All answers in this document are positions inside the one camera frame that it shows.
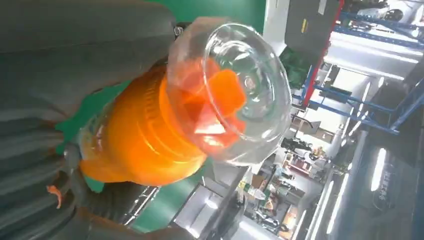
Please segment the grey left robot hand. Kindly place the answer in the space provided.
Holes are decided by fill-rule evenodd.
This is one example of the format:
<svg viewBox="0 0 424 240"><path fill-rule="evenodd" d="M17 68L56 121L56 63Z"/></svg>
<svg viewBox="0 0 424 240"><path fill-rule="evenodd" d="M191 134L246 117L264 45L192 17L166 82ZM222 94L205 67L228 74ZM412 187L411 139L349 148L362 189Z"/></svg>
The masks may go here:
<svg viewBox="0 0 424 240"><path fill-rule="evenodd" d="M0 3L0 237L3 240L190 240L168 226L129 228L157 190L130 182L92 191L64 153L57 123L87 96L163 63L176 38L165 6L143 0Z"/></svg>

